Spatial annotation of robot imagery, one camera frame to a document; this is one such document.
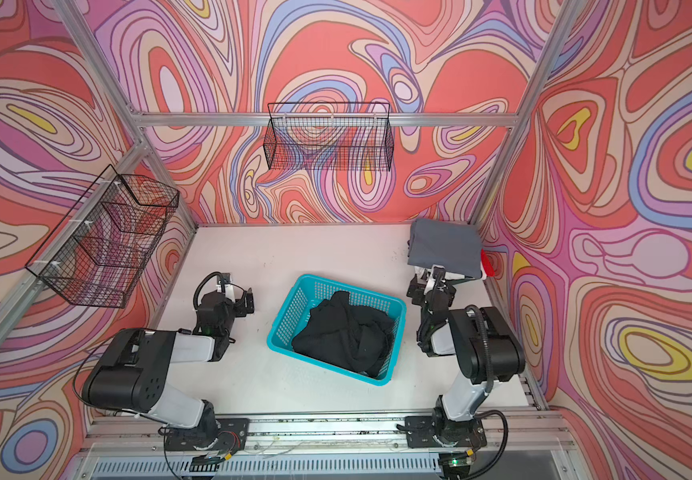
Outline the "red folded t shirt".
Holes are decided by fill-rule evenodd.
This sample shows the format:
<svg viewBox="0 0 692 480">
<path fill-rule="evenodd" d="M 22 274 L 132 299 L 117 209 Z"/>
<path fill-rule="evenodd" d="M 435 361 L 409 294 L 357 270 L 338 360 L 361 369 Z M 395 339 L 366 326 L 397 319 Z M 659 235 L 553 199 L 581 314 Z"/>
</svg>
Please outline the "red folded t shirt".
<svg viewBox="0 0 692 480">
<path fill-rule="evenodd" d="M 481 251 L 481 267 L 483 271 L 484 278 L 495 277 L 497 274 L 497 269 L 493 263 L 493 255 L 487 250 Z"/>
</svg>

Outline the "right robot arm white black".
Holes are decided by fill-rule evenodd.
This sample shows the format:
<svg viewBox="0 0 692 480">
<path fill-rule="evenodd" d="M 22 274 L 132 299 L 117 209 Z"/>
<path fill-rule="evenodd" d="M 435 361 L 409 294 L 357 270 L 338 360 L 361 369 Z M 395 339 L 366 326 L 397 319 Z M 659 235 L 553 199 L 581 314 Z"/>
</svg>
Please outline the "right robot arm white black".
<svg viewBox="0 0 692 480">
<path fill-rule="evenodd" d="M 417 267 L 407 296 L 420 308 L 416 344 L 430 358 L 452 356 L 458 374 L 428 416 L 408 416 L 398 430 L 410 448 L 478 450 L 487 444 L 482 421 L 492 416 L 483 404 L 498 386 L 519 376 L 526 359 L 511 327 L 495 307 L 453 307 L 466 276 L 440 267 Z"/>
</svg>

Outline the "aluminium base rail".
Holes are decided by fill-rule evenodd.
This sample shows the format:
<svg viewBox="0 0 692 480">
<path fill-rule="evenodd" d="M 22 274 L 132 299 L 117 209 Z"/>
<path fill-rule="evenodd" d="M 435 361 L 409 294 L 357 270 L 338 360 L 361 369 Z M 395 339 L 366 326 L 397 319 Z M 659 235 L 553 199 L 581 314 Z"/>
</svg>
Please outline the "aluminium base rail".
<svg viewBox="0 0 692 480">
<path fill-rule="evenodd" d="M 68 479 L 588 479 L 563 417 L 508 409 L 483 421 L 488 444 L 411 449 L 396 430 L 410 411 L 246 414 L 245 448 L 218 464 L 163 450 L 161 427 L 132 418 L 94 422 Z"/>
</svg>

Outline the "black t shirt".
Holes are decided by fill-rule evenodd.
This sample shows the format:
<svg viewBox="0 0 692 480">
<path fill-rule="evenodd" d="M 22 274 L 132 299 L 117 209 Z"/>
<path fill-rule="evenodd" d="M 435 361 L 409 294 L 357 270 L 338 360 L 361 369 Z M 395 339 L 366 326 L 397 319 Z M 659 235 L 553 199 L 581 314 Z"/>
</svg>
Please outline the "black t shirt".
<svg viewBox="0 0 692 480">
<path fill-rule="evenodd" d="M 349 292 L 337 291 L 310 310 L 291 345 L 300 355 L 376 378 L 391 355 L 394 326 L 387 313 L 354 305 Z"/>
</svg>

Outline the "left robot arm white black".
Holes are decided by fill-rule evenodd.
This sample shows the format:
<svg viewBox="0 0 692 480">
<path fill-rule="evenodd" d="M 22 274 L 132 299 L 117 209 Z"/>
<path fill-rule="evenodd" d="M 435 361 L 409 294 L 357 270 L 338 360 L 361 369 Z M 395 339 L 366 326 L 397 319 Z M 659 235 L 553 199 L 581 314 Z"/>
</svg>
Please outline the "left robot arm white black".
<svg viewBox="0 0 692 480">
<path fill-rule="evenodd" d="M 210 401 L 187 395 L 168 375 L 173 364 L 221 361 L 235 343 L 235 320 L 255 312 L 254 295 L 216 271 L 198 284 L 192 308 L 192 329 L 128 328 L 115 334 L 79 397 L 94 408 L 159 423 L 166 453 L 198 452 L 206 462 L 221 462 L 244 449 L 249 421 L 219 421 Z"/>
</svg>

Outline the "teal plastic basket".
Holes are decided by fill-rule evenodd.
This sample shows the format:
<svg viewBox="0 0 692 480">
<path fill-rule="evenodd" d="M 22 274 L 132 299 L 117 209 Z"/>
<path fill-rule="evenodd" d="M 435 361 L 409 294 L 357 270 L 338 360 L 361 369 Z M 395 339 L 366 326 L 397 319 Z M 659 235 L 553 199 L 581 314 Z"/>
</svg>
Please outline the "teal plastic basket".
<svg viewBox="0 0 692 480">
<path fill-rule="evenodd" d="M 297 353 L 293 349 L 292 340 L 308 324 L 310 311 L 323 300 L 330 299 L 338 291 L 349 292 L 351 304 L 380 310 L 394 322 L 389 354 L 375 376 L 370 376 L 367 373 L 356 373 L 331 365 Z M 397 297 L 313 274 L 304 274 L 297 279 L 283 302 L 268 334 L 267 346 L 276 353 L 295 358 L 320 369 L 337 372 L 370 385 L 384 386 L 392 379 L 394 368 L 398 362 L 405 317 L 406 304 Z"/>
</svg>

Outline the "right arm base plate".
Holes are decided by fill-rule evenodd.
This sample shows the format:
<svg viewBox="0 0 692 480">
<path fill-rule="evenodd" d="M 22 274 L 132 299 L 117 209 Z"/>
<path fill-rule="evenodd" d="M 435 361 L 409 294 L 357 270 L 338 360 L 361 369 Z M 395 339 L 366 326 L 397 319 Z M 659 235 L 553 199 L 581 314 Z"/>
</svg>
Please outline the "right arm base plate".
<svg viewBox="0 0 692 480">
<path fill-rule="evenodd" d="M 488 444 L 479 421 L 449 421 L 432 415 L 406 416 L 396 430 L 404 434 L 407 445 L 417 448 L 471 448 L 479 450 Z"/>
</svg>

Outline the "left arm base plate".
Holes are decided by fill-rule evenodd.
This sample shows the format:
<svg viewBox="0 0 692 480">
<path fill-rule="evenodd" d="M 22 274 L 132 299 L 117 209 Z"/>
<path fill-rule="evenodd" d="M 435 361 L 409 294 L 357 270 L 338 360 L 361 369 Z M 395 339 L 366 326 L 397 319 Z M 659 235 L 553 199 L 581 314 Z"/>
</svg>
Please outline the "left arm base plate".
<svg viewBox="0 0 692 480">
<path fill-rule="evenodd" d="M 191 429 L 168 429 L 164 450 L 170 452 L 225 452 L 236 453 L 245 448 L 250 419 L 243 417 L 215 419 L 215 426 L 197 426 Z"/>
</svg>

